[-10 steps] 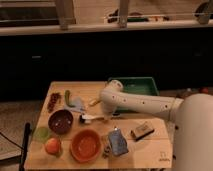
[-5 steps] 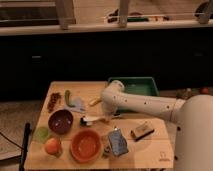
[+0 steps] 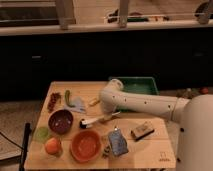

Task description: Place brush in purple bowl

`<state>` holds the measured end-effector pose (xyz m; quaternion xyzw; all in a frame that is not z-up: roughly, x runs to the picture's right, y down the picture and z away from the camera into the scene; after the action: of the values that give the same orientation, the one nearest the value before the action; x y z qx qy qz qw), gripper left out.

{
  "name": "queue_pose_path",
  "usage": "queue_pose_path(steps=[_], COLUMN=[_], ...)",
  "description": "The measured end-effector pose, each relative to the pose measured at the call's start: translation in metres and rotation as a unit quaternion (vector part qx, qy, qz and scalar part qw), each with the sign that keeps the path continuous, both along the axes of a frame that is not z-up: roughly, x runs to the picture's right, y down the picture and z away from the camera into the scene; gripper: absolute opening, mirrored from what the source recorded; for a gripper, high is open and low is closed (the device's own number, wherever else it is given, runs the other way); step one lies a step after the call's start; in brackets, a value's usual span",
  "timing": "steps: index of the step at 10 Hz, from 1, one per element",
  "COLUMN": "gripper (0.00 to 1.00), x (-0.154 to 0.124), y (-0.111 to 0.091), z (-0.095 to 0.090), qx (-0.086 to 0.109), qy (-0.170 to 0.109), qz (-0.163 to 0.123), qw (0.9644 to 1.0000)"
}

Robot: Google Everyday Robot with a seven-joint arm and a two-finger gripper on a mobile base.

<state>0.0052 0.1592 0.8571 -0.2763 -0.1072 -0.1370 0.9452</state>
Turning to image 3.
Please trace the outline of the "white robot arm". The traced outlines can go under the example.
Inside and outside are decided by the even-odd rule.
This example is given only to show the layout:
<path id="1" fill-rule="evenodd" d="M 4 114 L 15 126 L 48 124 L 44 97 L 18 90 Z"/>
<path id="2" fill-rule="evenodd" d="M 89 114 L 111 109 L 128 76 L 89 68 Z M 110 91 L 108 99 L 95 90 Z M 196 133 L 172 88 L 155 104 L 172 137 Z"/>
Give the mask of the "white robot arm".
<path id="1" fill-rule="evenodd" d="M 123 88 L 119 79 L 111 79 L 100 90 L 104 113 L 123 107 L 178 123 L 176 171 L 213 171 L 213 94 L 186 99 L 129 93 Z"/>

